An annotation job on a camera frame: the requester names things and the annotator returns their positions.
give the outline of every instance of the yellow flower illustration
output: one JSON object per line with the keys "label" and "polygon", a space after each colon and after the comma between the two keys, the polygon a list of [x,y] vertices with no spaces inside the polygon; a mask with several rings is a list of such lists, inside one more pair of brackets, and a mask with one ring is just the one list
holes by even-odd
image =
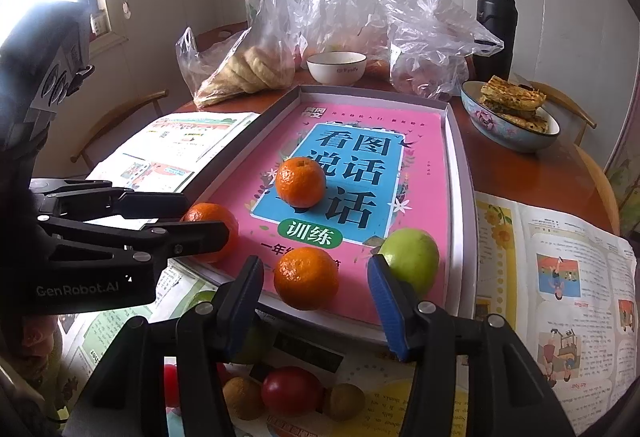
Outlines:
{"label": "yellow flower illustration", "polygon": [[500,226],[492,227],[491,236],[498,247],[503,249],[513,247],[513,228],[510,224],[500,224]]}
{"label": "yellow flower illustration", "polygon": [[497,226],[498,224],[500,224],[500,215],[497,213],[497,211],[494,210],[488,210],[484,214],[484,219],[492,226]]}

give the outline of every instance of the bowl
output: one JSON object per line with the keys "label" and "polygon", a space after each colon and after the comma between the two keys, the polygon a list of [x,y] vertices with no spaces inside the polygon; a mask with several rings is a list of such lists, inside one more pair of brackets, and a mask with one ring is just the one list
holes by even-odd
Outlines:
{"label": "bowl", "polygon": [[471,118],[474,127],[502,146],[517,152],[531,153],[542,150],[553,143],[560,134],[560,127],[556,120],[542,107],[536,110],[536,115],[548,122],[548,133],[527,130],[511,121],[500,117],[478,101],[483,81],[467,81],[462,85],[462,104]]}
{"label": "bowl", "polygon": [[359,52],[321,52],[309,56],[306,64],[318,83],[351,86],[364,74],[367,57]]}

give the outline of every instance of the white flower illustration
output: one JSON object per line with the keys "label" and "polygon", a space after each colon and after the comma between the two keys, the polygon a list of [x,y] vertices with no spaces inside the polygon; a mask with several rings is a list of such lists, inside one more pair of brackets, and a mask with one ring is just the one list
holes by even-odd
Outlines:
{"label": "white flower illustration", "polygon": [[398,211],[402,211],[402,213],[405,213],[405,212],[406,212],[406,210],[411,210],[411,209],[413,209],[413,208],[410,208],[410,207],[408,206],[408,204],[409,204],[409,200],[408,200],[408,199],[407,199],[407,200],[404,200],[404,201],[402,201],[402,202],[400,202],[400,201],[398,200],[398,197],[394,198],[394,201],[393,201],[393,202],[388,202],[388,203],[387,203],[387,205],[388,205],[388,206],[393,206],[393,208],[394,208],[394,211],[393,211],[393,212],[394,212],[394,213],[398,213]]}

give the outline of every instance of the black robotic device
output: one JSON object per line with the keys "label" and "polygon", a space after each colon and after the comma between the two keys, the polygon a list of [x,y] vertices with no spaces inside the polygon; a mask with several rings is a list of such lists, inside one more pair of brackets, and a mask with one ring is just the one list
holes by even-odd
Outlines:
{"label": "black robotic device", "polygon": [[[133,192],[107,181],[31,179],[57,106],[94,70],[88,65],[88,24],[79,4],[38,6],[0,48],[2,318],[150,303],[167,258],[219,250],[228,237],[223,223],[160,222],[140,231],[84,223],[111,214],[178,219],[189,206],[180,194]],[[235,436],[215,362],[228,362],[241,346],[263,275],[260,260],[250,257],[212,303],[201,303],[177,320],[128,320],[82,391],[63,434],[167,435],[162,364],[164,356],[176,356],[185,435]],[[470,370],[467,436],[574,435],[553,391],[502,317],[459,319],[418,302],[380,256],[370,260],[367,277],[390,348],[400,359],[417,362],[401,437],[450,435],[460,354],[468,356]],[[37,409],[26,409],[30,401],[18,390],[18,378],[0,363],[2,435],[53,435]],[[636,381],[582,435],[638,435],[638,407]]]}

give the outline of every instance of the pink book cover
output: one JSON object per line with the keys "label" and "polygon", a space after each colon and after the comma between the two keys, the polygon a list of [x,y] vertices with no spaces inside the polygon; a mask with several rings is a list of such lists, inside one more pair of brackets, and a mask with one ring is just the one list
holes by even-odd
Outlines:
{"label": "pink book cover", "polygon": [[[280,164],[312,158],[327,180],[323,200],[308,210],[284,203],[273,186]],[[418,227],[434,238],[440,267],[426,296],[446,298],[449,188],[442,118],[435,112],[347,104],[302,104],[253,150],[207,199],[238,220],[236,251],[216,264],[236,277],[249,255],[265,266],[264,290],[276,295],[273,268],[293,248],[313,245],[338,264],[340,287],[326,310],[379,324],[366,265],[388,234]],[[206,258],[199,257],[200,263]]]}

